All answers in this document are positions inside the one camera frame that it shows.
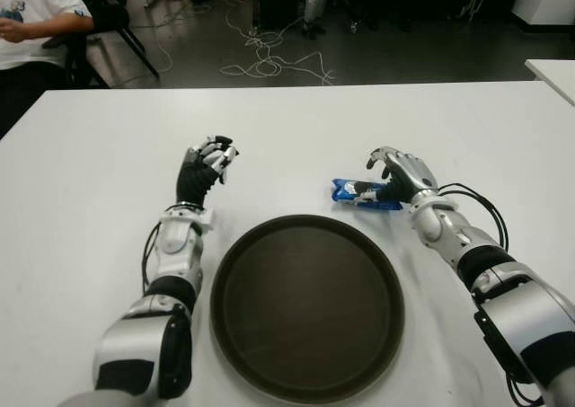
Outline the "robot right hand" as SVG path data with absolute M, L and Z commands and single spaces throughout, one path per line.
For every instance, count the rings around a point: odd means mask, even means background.
M 438 183 L 428 166 L 418 156 L 404 153 L 390 146 L 381 146 L 371 152 L 367 168 L 382 161 L 382 178 L 387 183 L 382 189 L 363 191 L 354 198 L 355 203 L 399 201 L 411 204 L 420 195 L 437 194 Z

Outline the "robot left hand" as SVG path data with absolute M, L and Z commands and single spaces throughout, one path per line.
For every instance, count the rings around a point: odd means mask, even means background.
M 219 181 L 224 184 L 229 165 L 239 155 L 230 137 L 207 137 L 187 149 L 176 182 L 176 202 L 204 208 L 210 189 Z

